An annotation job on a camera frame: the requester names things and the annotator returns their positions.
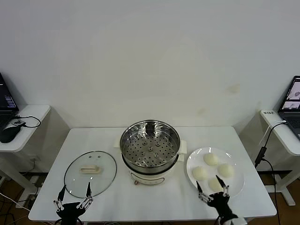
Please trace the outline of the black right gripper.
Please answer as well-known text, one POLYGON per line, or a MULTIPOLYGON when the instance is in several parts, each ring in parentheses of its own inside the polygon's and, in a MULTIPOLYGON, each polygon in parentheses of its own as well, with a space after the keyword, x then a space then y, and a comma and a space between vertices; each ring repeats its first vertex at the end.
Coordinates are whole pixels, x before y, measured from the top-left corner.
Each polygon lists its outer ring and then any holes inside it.
POLYGON ((203 192, 200 184, 196 181, 197 190, 198 190, 198 198, 203 202, 208 202, 208 205, 215 208, 217 210, 218 216, 221 220, 231 220, 237 217, 233 213, 233 211, 228 206, 229 201, 229 186, 224 183, 224 181, 216 175, 216 178, 223 188, 222 192, 214 193, 211 195, 207 195, 203 192))

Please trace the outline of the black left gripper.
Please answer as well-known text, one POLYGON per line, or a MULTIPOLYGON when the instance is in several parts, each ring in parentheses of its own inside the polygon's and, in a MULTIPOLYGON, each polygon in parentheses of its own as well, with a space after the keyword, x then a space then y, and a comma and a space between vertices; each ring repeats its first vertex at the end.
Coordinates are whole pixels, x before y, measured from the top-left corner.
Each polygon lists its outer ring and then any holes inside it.
POLYGON ((57 223, 60 223, 61 225, 76 225, 77 223, 83 225, 83 222, 79 217, 86 212, 86 209, 89 208, 93 202, 90 182, 87 186, 86 197, 81 203, 73 202, 63 204, 65 190, 66 186, 64 185, 59 192, 57 199, 53 201, 57 215, 60 217, 57 220, 57 223))

